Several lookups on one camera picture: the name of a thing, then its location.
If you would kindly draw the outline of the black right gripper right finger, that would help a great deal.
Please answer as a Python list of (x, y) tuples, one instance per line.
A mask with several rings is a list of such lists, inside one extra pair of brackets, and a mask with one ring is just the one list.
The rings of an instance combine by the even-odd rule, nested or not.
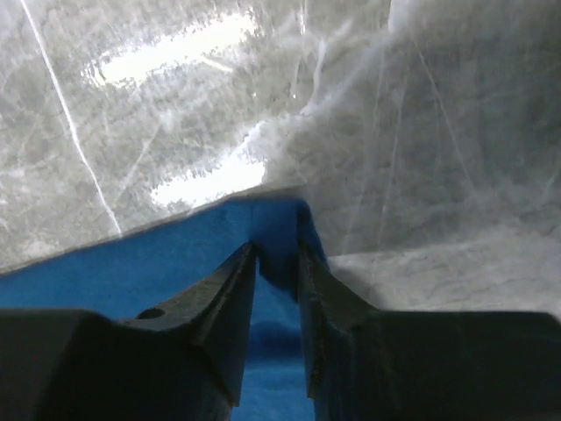
[(318, 420), (557, 420), (560, 323), (542, 312), (381, 310), (307, 245), (298, 304)]

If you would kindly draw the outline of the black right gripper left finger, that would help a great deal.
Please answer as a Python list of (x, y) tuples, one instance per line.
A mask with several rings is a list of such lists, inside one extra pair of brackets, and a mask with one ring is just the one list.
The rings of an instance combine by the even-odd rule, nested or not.
[(245, 244), (134, 318), (3, 310), (2, 419), (230, 419), (241, 396), (256, 257)]

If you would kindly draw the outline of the dark blue printed t-shirt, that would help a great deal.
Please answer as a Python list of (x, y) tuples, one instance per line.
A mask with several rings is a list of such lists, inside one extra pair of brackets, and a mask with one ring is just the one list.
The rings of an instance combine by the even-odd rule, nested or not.
[(4, 308), (78, 307), (112, 318), (139, 314), (213, 272), (252, 242), (259, 272), (237, 420), (310, 420), (295, 301), (298, 243), (323, 245), (298, 199), (243, 199), (123, 239), (4, 275)]

